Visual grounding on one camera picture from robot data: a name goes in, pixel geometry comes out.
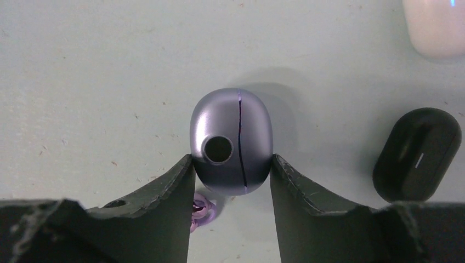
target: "dark hole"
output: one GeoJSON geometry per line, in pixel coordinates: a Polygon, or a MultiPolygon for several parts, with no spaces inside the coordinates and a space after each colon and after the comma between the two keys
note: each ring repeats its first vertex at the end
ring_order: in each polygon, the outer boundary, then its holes
{"type": "Polygon", "coordinates": [[[233,146],[225,137],[213,137],[205,144],[205,154],[208,159],[215,163],[227,161],[232,152],[233,146]]]}
{"type": "Polygon", "coordinates": [[[125,205],[126,201],[124,200],[115,200],[113,202],[110,202],[104,206],[104,208],[113,208],[113,207],[120,207],[122,205],[125,205]]]}

